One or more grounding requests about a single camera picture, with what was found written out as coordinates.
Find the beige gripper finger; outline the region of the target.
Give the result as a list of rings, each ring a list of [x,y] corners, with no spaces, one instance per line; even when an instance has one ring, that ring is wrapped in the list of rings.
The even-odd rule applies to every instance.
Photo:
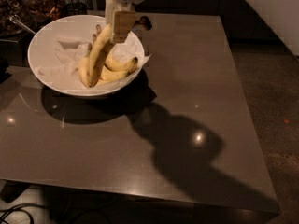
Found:
[[[113,17],[115,12],[115,3],[113,0],[106,0],[105,18],[107,24],[113,23]]]
[[[136,20],[134,11],[115,11],[111,23],[111,43],[124,43]]]

